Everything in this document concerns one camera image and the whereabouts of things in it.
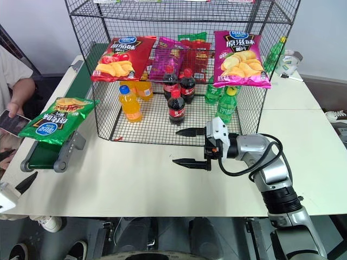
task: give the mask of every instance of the table surface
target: table surface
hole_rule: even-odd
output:
[[[76,73],[69,68],[48,104],[64,96]],[[311,215],[347,213],[347,150],[303,82],[274,75],[260,120],[260,133],[284,145],[294,188]],[[202,147],[114,143],[97,137],[94,115],[79,128],[87,139],[74,151],[64,173],[39,170],[31,188],[8,211],[50,216],[266,216],[256,186],[247,175],[228,177],[213,161],[211,172],[190,170],[172,159],[203,159]],[[33,140],[26,138],[2,181],[16,186]],[[246,168],[227,160],[226,169]]]

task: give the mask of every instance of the robotic arm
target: robotic arm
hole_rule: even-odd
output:
[[[228,134],[228,128],[220,118],[213,118],[205,128],[187,128],[176,134],[186,137],[205,135],[206,161],[185,158],[173,162],[187,168],[210,171],[211,159],[215,159],[229,176],[249,173],[249,179],[255,182],[263,197],[269,220],[276,228],[271,239],[277,259],[326,259],[325,249],[311,218],[294,191],[291,170],[277,138],[267,134]],[[274,145],[279,150],[277,154],[272,151]],[[227,158],[244,161],[248,169],[228,172],[223,167]]]

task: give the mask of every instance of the metal wire basket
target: metal wire basket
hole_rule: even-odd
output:
[[[211,43],[207,78],[213,74],[214,31],[235,30],[262,35],[260,53],[267,57],[270,48],[282,36],[288,36],[300,0],[256,0],[252,3],[232,3],[228,0],[191,2],[162,0],[96,4],[93,0],[66,0],[66,6],[89,73],[114,37],[155,35],[177,40],[179,34],[207,32]],[[151,56],[157,43],[153,46]],[[202,146],[203,138],[184,138],[176,131],[188,127],[203,127],[216,113],[216,106],[205,104],[207,84],[196,85],[192,104],[186,105],[186,118],[180,126],[169,121],[168,107],[159,80],[152,80],[154,97],[140,101],[143,120],[129,123],[118,101],[119,82],[96,82],[93,96],[100,103],[95,108],[98,135],[113,141],[147,144]],[[228,124],[229,132],[248,134],[258,131],[266,90],[242,86],[237,95],[237,109]]]

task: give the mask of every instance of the green conveyor belt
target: green conveyor belt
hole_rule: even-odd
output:
[[[97,65],[97,61],[104,53],[108,44],[98,43],[96,44],[87,58],[87,62],[94,68]],[[91,77],[89,75],[86,64],[84,63],[78,72],[75,80],[71,84],[66,98],[82,98],[84,99],[91,86]],[[53,164],[59,156],[61,146],[51,145],[47,142],[39,142],[34,150],[30,160],[29,168],[31,169],[53,169]]]

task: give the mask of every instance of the shoe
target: shoe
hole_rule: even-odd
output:
[[[10,260],[28,260],[28,248],[24,244],[16,244],[10,253]]]
[[[347,110],[328,111],[325,113],[325,116],[331,123],[347,124]]]
[[[37,221],[40,226],[52,233],[58,232],[62,226],[61,217],[30,216],[30,219]]]
[[[70,249],[64,260],[85,260],[87,256],[87,243],[77,241]]]

